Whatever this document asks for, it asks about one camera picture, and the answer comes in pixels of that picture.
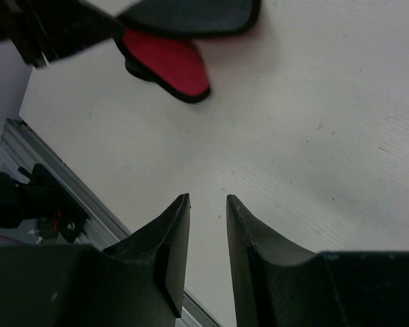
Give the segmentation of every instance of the white table surface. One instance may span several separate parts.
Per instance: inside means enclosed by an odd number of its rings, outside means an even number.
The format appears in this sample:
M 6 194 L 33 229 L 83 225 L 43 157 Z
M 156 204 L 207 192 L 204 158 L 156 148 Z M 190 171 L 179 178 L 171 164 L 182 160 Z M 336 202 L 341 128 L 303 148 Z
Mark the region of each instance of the white table surface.
M 409 249 L 409 0 L 263 2 L 248 35 L 198 42 L 201 104 L 106 42 L 33 72 L 20 112 L 131 232 L 191 194 L 186 287 L 225 326 L 228 193 L 314 251 Z

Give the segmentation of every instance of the black bracket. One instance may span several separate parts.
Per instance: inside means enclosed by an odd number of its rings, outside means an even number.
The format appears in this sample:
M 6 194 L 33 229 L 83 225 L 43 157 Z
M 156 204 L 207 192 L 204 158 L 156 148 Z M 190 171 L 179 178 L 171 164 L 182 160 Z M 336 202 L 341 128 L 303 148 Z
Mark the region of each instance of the black bracket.
M 57 230 L 68 243 L 74 243 L 82 233 L 88 214 L 40 163 L 34 165 L 31 183 L 53 188 L 57 193 Z

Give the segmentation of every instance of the red pad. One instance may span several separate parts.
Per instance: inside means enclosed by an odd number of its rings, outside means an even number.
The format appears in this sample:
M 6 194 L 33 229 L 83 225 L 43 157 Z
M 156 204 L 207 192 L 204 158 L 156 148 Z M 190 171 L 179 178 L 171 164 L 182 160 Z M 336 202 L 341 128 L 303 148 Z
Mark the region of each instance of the red pad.
M 176 98 L 194 103 L 209 95 L 205 65 L 193 43 L 127 29 L 117 45 L 126 60 Z

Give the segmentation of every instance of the gray wall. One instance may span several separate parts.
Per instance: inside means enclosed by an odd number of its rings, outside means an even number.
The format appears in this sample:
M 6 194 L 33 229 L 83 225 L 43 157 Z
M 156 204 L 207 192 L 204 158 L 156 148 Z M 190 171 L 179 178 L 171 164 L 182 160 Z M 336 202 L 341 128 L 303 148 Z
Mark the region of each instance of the gray wall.
M 30 73 L 13 43 L 0 43 L 0 135 L 6 118 L 18 117 Z

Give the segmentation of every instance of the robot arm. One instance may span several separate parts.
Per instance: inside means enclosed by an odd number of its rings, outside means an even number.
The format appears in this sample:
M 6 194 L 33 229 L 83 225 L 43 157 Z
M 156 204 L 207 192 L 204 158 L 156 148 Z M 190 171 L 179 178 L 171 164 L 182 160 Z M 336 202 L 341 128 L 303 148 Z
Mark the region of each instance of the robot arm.
M 85 0 L 0 0 L 0 42 L 10 39 L 34 67 L 124 33 L 114 17 Z

